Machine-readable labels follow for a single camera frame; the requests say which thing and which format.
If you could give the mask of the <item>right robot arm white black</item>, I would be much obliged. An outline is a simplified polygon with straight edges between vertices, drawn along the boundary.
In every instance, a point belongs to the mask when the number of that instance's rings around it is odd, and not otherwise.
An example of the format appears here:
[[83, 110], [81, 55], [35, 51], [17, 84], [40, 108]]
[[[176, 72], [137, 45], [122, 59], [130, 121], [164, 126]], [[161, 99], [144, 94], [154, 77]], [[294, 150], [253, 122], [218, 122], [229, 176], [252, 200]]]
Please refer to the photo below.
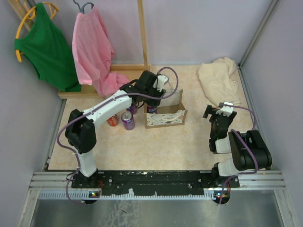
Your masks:
[[232, 156], [226, 161], [214, 164], [211, 170], [212, 183], [217, 187], [223, 187], [228, 182], [228, 177], [255, 174], [260, 169], [269, 169], [272, 166], [272, 156], [255, 125], [247, 132], [229, 129], [237, 115], [234, 108], [254, 114], [248, 108], [224, 102], [219, 104], [219, 108], [208, 105], [203, 115], [204, 118], [210, 116], [210, 151]]

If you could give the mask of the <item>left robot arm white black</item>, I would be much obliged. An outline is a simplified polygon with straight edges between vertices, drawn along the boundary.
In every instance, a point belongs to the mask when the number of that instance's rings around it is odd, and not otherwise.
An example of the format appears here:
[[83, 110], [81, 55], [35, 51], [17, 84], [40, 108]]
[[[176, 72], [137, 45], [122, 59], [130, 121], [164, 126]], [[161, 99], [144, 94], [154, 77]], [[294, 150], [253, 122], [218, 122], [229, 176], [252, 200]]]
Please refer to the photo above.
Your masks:
[[76, 152], [83, 184], [89, 188], [98, 184], [93, 157], [93, 148], [97, 143], [96, 129], [110, 117], [138, 103], [157, 107], [164, 97], [164, 85], [168, 81], [167, 76], [145, 70], [138, 79], [122, 85], [100, 104], [85, 111], [75, 109], [71, 112], [64, 135]]

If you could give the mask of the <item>red can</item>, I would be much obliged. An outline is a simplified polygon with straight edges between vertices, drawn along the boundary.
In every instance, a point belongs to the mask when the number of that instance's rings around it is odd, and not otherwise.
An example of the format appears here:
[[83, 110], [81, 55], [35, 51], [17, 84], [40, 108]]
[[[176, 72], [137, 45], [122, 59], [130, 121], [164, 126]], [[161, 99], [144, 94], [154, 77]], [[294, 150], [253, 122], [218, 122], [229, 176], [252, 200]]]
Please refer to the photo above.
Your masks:
[[115, 127], [119, 124], [118, 116], [115, 114], [107, 120], [107, 123], [111, 127]]

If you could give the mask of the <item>purple soda can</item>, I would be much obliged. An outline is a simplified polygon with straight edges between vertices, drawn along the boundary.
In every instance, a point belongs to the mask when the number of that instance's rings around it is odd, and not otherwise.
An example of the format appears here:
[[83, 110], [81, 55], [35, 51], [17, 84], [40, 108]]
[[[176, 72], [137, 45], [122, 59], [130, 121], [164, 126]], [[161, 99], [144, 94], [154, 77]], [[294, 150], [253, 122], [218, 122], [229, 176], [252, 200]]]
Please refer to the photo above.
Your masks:
[[129, 111], [131, 114], [135, 115], [138, 111], [137, 106], [136, 105], [132, 105], [129, 108], [126, 109], [127, 111]]

